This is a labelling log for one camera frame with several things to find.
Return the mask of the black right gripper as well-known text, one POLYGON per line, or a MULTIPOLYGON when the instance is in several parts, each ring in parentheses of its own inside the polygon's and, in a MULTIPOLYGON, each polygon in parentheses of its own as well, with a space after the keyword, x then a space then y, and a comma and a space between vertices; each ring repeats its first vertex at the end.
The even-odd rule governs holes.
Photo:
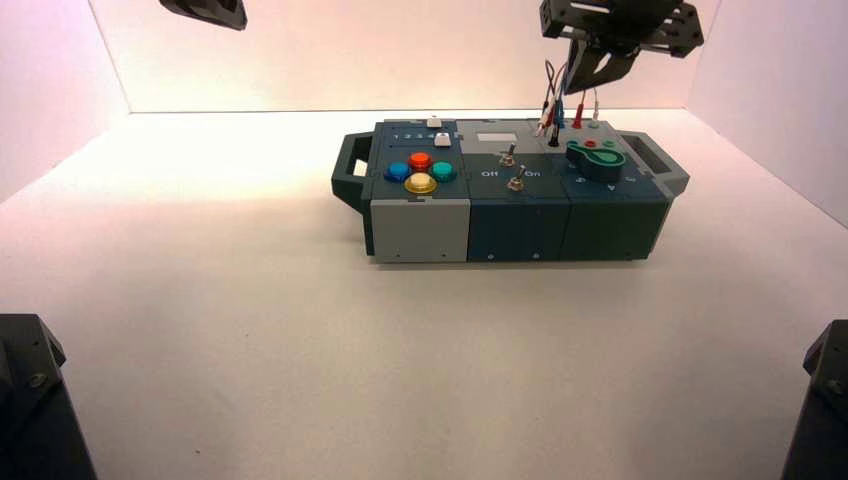
POLYGON ((608 50, 685 57, 704 44, 697 9, 684 1, 544 0, 539 18, 543 36, 572 39, 565 95, 616 82, 630 72, 638 55, 611 55, 608 50))

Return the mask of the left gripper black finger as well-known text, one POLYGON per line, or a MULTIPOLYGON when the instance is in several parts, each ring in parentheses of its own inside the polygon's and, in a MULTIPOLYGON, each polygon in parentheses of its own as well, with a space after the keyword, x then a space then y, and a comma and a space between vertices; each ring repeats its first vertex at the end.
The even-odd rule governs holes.
POLYGON ((160 0, 168 11, 193 20, 244 31, 247 13, 242 0, 160 0))

